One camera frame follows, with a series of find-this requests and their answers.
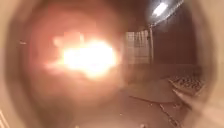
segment wall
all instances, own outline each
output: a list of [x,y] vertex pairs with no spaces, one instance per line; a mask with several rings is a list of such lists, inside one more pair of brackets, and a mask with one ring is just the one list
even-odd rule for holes
[[196,64],[197,48],[190,12],[182,5],[153,30],[157,64]]

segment concrete floor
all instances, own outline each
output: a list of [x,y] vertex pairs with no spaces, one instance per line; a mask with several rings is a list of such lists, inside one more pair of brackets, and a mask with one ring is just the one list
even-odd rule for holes
[[[162,102],[165,113],[156,102]],[[154,81],[148,85],[131,85],[117,93],[110,103],[101,106],[97,111],[79,115],[73,127],[178,128],[181,127],[179,125],[189,111],[186,106],[176,106],[175,103],[179,102],[171,86],[165,81]]]
[[98,92],[93,85],[81,86],[81,91],[90,91],[84,92],[90,97],[99,95],[103,99],[110,95],[109,99],[94,107],[77,108],[73,103],[74,99],[65,98],[71,95],[84,98],[85,95],[78,95],[78,91],[73,91],[79,88],[64,89],[67,86],[56,84],[38,86],[41,90],[44,89],[40,91],[42,96],[45,93],[50,96],[52,90],[55,91],[54,89],[57,89],[55,92],[60,94],[53,95],[54,98],[43,96],[45,101],[40,108],[37,108],[37,112],[46,128],[181,128],[183,120],[191,110],[181,104],[182,102],[173,93],[172,86],[166,79],[159,79],[161,75],[158,75],[158,72],[167,72],[168,69],[173,71],[169,66],[166,67],[168,68],[159,68],[160,70],[154,68],[154,71],[150,69],[151,75],[147,74],[148,71],[145,69],[142,69],[145,73],[135,71],[140,78],[144,76],[148,80],[139,82],[143,80],[137,79],[128,82],[120,89],[109,89],[114,91],[112,95],[104,89],[107,88],[106,85],[100,86],[100,89],[97,87]]

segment lens flare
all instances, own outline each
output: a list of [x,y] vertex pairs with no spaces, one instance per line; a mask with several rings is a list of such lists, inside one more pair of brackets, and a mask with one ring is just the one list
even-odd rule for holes
[[116,52],[106,42],[91,41],[79,48],[64,49],[63,64],[70,70],[98,77],[117,64]]

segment bright orange flash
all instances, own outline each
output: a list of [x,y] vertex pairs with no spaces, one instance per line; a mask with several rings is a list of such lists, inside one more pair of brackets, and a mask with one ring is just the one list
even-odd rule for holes
[[70,70],[84,72],[89,77],[102,76],[117,64],[116,53],[103,41],[92,41],[79,48],[63,50],[63,64]]

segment light fixture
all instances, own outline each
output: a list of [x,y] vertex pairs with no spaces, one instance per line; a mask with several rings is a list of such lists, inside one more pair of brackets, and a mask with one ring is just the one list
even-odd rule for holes
[[167,9],[168,5],[166,3],[160,3],[156,9],[153,11],[153,15],[156,15],[156,17],[162,15],[165,10]]

